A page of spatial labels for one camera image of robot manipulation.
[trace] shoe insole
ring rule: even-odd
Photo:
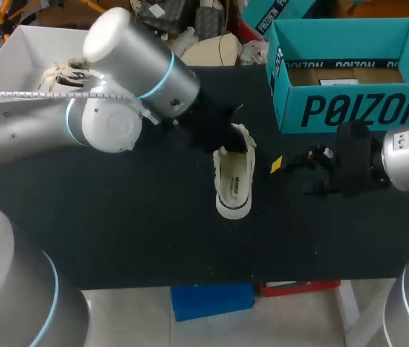
[[[240,207],[248,199],[249,172],[246,154],[227,153],[220,160],[221,199],[227,207]]]

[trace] black table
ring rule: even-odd
[[[272,160],[333,136],[282,136],[261,67],[197,74],[216,98],[244,104],[234,121],[257,142],[246,218],[216,211],[212,156],[146,123],[130,153],[69,148],[1,167],[0,209],[83,289],[397,276],[409,193],[302,195],[312,173],[275,179]]]

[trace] blue box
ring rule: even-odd
[[[266,72],[283,133],[335,132],[353,119],[374,131],[409,124],[409,18],[276,20],[269,42]],[[360,67],[398,67],[404,83],[294,87],[287,70]]]
[[[254,290],[251,284],[171,287],[171,302],[176,321],[181,322],[251,309]]]
[[[269,38],[273,20],[303,18],[315,0],[252,0],[243,10],[243,20],[260,35]]]

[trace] robotic arm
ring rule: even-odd
[[[132,149],[141,115],[182,126],[206,153],[243,153],[230,123],[195,73],[121,8],[102,14],[83,45],[94,72],[75,93],[0,93],[0,165],[44,150],[89,145],[107,153]]]
[[[305,153],[280,157],[272,171],[291,172],[321,167],[328,179],[309,187],[307,194],[342,193],[353,197],[393,185],[409,190],[409,125],[389,130],[383,141],[373,136],[360,121],[341,124],[335,138],[335,152],[315,145]]]

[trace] teal shoe box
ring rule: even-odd
[[[260,35],[269,38],[273,20],[295,20],[309,12],[315,0],[251,0],[243,11],[243,20]]]
[[[276,20],[269,43],[266,72],[281,132],[335,132],[354,119],[373,131],[409,124],[409,18]],[[294,87],[288,76],[288,69],[352,68],[371,76],[394,70],[401,82]]]

